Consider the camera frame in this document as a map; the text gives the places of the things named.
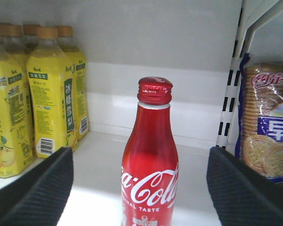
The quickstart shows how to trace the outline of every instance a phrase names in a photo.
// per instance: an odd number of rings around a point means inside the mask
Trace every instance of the black fabric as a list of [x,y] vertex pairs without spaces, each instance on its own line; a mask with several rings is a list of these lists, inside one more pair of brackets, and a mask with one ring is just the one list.
[[0,189],[0,226],[55,226],[74,179],[71,148],[60,148]]
[[212,147],[207,184],[223,226],[283,226],[283,188]]

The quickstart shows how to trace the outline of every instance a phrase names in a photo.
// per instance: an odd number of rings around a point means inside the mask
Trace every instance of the shelf surface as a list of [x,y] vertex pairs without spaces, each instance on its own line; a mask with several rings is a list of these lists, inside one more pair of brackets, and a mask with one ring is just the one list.
[[[126,136],[90,132],[80,141],[74,153],[73,188],[58,226],[120,225],[121,159],[127,140]],[[177,150],[180,175],[173,226],[220,226],[206,183],[208,150],[183,145],[177,145]],[[37,159],[26,171],[40,162]],[[0,188],[18,177],[0,179]]]

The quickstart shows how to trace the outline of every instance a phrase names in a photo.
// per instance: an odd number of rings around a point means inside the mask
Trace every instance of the coca-cola bottle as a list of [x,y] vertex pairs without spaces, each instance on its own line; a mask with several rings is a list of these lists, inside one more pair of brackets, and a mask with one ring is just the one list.
[[171,225],[178,180],[172,87],[159,77],[139,81],[136,121],[122,161],[122,226]]

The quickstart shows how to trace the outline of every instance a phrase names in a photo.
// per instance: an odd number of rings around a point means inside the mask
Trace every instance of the cracker package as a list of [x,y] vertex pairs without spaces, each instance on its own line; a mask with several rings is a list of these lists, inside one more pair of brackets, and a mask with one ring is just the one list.
[[283,63],[243,63],[235,155],[283,185]]

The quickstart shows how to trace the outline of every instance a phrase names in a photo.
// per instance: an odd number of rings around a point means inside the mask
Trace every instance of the barcode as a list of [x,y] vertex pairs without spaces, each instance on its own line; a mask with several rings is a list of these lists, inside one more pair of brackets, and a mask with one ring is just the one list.
[[40,152],[42,154],[52,154],[54,152],[53,140],[41,138]]
[[88,120],[87,117],[84,117],[81,120],[80,133],[83,134],[86,130],[88,130]]

